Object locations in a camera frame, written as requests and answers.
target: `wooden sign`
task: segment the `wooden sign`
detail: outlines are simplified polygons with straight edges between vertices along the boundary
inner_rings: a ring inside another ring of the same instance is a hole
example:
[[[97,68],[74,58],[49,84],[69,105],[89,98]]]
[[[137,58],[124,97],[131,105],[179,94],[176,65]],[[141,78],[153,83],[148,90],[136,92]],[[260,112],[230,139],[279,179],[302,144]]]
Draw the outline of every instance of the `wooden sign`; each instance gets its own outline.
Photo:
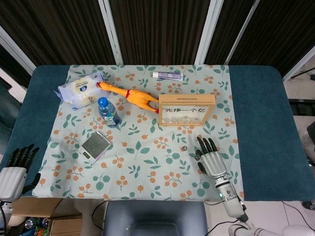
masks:
[[[216,105],[214,94],[160,94],[159,125],[204,125]]]

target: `rubber chicken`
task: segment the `rubber chicken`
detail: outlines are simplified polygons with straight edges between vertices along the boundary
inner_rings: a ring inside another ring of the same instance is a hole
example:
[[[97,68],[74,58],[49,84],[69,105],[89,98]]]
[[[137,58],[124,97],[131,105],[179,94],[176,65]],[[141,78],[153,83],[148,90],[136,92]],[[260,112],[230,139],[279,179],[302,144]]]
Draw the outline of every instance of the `rubber chicken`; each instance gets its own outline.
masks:
[[[98,82],[97,86],[100,87],[102,90],[118,93],[127,98],[128,102],[133,103],[138,107],[149,110],[151,112],[156,112],[158,114],[158,109],[152,108],[148,105],[150,101],[158,103],[158,100],[145,92],[134,89],[122,89],[112,86],[105,82]]]

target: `floral tablecloth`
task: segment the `floral tablecloth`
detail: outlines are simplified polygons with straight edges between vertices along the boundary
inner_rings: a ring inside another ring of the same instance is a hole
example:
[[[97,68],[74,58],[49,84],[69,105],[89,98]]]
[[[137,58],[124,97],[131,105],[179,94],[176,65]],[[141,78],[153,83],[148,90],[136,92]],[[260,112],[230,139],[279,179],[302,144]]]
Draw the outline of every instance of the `floral tablecloth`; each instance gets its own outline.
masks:
[[[156,113],[112,93],[108,99],[116,105],[122,123],[111,129],[100,117],[97,103],[77,111],[61,103],[34,196],[219,201],[214,182],[198,170],[194,159],[199,147],[196,138],[200,136],[215,141],[227,167],[227,177],[244,198],[228,66],[72,65],[65,83],[97,71],[107,83],[150,92],[156,98],[161,93],[211,93],[217,104],[203,127],[166,127],[159,126]],[[180,71],[184,80],[154,79],[152,71]],[[113,142],[113,147],[91,165],[78,148],[97,130]]]

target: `blue tablecloth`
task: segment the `blue tablecloth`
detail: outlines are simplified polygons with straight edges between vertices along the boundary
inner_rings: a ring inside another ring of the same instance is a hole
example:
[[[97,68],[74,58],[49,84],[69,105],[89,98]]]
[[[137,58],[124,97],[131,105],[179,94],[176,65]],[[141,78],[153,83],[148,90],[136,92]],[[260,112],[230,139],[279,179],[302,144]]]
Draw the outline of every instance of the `blue tablecloth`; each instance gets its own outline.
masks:
[[[69,66],[38,67],[4,155],[34,143],[40,147],[27,176],[38,172],[60,100],[52,92]],[[307,201],[315,197],[308,167],[279,72],[270,66],[230,66],[231,88],[247,201]]]

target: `wet wipes package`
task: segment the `wet wipes package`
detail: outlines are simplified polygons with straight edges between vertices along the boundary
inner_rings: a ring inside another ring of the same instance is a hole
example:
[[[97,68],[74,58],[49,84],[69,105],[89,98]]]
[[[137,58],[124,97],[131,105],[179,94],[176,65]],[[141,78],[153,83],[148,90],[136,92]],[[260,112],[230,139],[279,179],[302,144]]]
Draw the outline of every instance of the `wet wipes package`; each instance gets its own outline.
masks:
[[[71,83],[58,86],[57,96],[73,110],[80,109],[96,102],[100,97],[108,97],[109,91],[97,87],[97,82],[103,82],[104,78],[99,73],[93,73]]]

